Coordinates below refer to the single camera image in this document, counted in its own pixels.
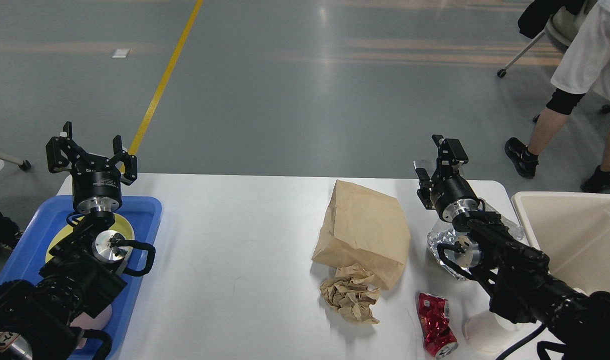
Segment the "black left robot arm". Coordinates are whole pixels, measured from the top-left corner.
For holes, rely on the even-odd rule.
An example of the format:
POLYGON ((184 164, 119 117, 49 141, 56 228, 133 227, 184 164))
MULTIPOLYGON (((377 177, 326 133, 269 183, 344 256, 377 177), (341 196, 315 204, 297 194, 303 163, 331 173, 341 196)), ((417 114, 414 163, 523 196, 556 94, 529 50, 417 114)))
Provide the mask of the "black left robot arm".
POLYGON ((108 333, 73 326, 79 315, 97 317, 132 277, 147 275, 155 260, 152 244, 111 230, 122 207, 122 185, 137 180, 137 157, 113 139, 113 156, 89 153, 73 140, 72 123, 46 146, 51 173, 72 176, 72 232, 49 251, 36 285, 17 279, 0 285, 0 360, 66 360, 84 338, 101 342, 95 360, 113 346, 108 333))

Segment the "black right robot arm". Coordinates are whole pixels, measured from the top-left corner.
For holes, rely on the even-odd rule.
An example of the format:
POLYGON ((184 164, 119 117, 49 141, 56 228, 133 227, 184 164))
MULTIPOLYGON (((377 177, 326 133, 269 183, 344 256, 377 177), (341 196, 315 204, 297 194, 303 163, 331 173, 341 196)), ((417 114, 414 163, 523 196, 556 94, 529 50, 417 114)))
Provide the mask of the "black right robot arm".
POLYGON ((549 273, 549 257, 517 241, 501 215, 486 210, 470 184, 460 175, 468 157, 458 139, 434 134, 436 169, 428 175, 415 167, 417 195, 427 210, 460 233, 453 243, 436 246, 439 259, 467 280, 476 281, 490 297, 490 312, 518 323, 540 326, 499 356, 513 351, 548 330, 558 342, 539 341, 541 360, 549 352, 564 360, 610 360, 610 292, 590 295, 575 291, 549 273))

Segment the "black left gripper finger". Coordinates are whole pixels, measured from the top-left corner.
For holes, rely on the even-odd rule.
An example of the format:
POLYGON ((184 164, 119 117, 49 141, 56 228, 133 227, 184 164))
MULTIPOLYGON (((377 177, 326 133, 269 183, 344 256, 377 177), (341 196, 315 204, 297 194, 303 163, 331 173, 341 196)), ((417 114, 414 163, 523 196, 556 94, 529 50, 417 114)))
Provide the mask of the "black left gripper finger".
POLYGON ((73 140, 73 125, 67 121, 58 136, 46 145, 47 168, 52 174, 93 170, 91 155, 73 140))
POLYGON ((137 157, 124 150, 122 137, 112 140, 113 156, 104 163, 104 170, 126 186, 131 186, 138 178, 137 157))

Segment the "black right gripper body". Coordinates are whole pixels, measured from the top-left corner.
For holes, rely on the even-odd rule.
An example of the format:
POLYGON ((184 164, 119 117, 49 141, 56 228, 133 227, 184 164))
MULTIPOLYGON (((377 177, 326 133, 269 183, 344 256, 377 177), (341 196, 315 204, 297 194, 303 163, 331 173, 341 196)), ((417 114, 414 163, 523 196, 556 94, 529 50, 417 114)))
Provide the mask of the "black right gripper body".
POLYGON ((453 223, 458 216, 476 211, 481 203, 467 180, 458 174, 430 180, 424 191, 424 207, 436 211, 445 223, 453 223))

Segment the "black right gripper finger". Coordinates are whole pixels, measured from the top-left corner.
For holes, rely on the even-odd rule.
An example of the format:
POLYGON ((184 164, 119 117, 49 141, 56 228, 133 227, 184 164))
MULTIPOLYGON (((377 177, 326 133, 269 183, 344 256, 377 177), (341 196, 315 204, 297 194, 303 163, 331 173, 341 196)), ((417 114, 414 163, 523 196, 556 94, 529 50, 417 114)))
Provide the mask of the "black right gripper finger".
POLYGON ((433 187, 431 177, 425 168, 416 168, 415 173, 417 174, 419 183, 419 189, 416 192, 417 196, 425 209, 434 210, 435 207, 430 199, 431 188, 433 187))
POLYGON ((468 164, 469 157, 462 144, 456 138, 443 137, 439 134, 431 136, 437 146, 436 169, 431 176, 433 181, 462 177, 461 168, 468 164))

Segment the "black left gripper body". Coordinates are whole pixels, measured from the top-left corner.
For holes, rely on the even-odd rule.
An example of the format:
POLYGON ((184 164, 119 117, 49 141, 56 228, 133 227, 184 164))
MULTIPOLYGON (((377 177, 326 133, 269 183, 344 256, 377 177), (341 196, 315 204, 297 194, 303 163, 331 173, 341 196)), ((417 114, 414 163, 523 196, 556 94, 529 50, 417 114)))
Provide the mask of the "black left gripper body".
POLYGON ((115 212, 122 207, 121 174, 108 168, 72 174, 73 208, 80 214, 115 212))

